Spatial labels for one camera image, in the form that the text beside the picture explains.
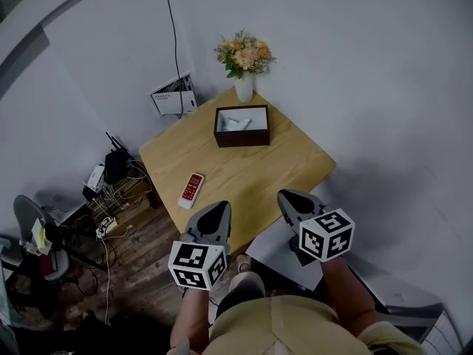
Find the flower vase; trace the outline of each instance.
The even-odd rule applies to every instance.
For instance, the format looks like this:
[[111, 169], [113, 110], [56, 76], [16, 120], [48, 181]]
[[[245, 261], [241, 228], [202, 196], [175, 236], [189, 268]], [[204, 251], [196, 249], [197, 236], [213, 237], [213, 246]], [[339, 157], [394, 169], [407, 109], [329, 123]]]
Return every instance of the flower vase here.
[[247, 103], [253, 98], [253, 77], [245, 72], [241, 79], [235, 78], [235, 90], [238, 100]]

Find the brown box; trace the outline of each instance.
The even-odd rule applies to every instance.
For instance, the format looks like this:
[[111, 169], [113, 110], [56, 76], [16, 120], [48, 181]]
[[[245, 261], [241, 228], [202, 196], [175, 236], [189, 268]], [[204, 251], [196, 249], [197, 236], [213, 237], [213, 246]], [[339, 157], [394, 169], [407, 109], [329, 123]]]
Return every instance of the brown box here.
[[[225, 118], [250, 118], [245, 130], [223, 132]], [[268, 105], [227, 106], [215, 112], [214, 137], [219, 147], [266, 146], [270, 142]]]

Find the floor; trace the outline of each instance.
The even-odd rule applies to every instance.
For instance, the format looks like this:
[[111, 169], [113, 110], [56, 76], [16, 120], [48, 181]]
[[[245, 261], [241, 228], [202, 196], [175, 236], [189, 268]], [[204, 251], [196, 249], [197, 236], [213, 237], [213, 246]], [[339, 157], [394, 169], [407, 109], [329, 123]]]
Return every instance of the floor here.
[[[110, 239], [115, 251], [107, 246], [111, 266], [109, 319], [117, 314], [141, 314], [165, 325], [173, 325], [179, 312], [182, 291], [173, 283], [167, 263], [172, 242], [178, 238], [179, 233], [172, 219], [160, 204], [157, 209], [149, 208], [139, 226], [130, 228], [125, 237]], [[105, 257], [102, 242], [96, 242], [95, 238], [81, 237], [78, 251], [98, 263]], [[52, 284], [54, 313], [45, 318], [38, 309], [23, 308], [20, 315], [24, 323], [40, 329], [53, 328], [61, 323], [69, 330], [81, 324], [85, 311], [93, 311], [98, 319], [105, 319], [107, 273], [97, 269], [89, 270], [89, 266], [73, 258], [72, 261], [67, 276], [77, 277], [85, 294], [91, 294], [97, 285], [96, 293], [86, 296], [72, 283]], [[229, 281], [237, 272], [236, 269], [236, 264], [232, 262], [211, 292], [212, 300], [217, 304], [228, 292]], [[21, 275], [16, 277], [18, 292], [27, 292], [28, 284], [28, 278]], [[213, 322], [216, 310], [217, 307], [209, 302], [210, 322]]]

